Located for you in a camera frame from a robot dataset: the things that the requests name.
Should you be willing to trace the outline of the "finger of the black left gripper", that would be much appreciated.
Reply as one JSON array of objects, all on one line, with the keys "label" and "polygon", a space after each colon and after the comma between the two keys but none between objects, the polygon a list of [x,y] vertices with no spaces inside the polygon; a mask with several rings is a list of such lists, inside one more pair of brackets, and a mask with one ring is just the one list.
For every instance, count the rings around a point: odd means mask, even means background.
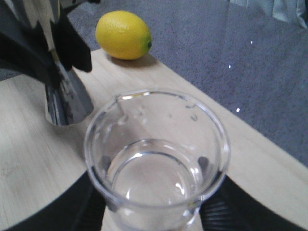
[{"label": "finger of the black left gripper", "polygon": [[92,70],[90,48],[74,29],[60,1],[56,0],[55,4],[58,18],[54,25],[54,41],[60,62],[65,70],[75,67],[90,72]]},{"label": "finger of the black left gripper", "polygon": [[50,58],[27,51],[3,33],[0,34],[0,67],[28,75],[47,86],[60,86],[60,74]]}]

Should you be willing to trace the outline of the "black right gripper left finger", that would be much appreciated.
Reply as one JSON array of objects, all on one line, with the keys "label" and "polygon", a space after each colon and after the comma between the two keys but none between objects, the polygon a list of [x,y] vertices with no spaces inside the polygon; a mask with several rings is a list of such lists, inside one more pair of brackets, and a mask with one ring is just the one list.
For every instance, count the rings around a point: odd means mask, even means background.
[{"label": "black right gripper left finger", "polygon": [[7,231],[99,231],[105,200],[85,172],[52,203]]}]

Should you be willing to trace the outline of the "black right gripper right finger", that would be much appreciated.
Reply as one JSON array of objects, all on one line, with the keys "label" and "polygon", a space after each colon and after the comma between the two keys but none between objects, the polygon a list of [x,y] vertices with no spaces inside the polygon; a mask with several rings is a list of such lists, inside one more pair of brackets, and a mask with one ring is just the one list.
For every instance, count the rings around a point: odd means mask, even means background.
[{"label": "black right gripper right finger", "polygon": [[201,206],[204,231],[302,231],[263,206],[229,177]]}]

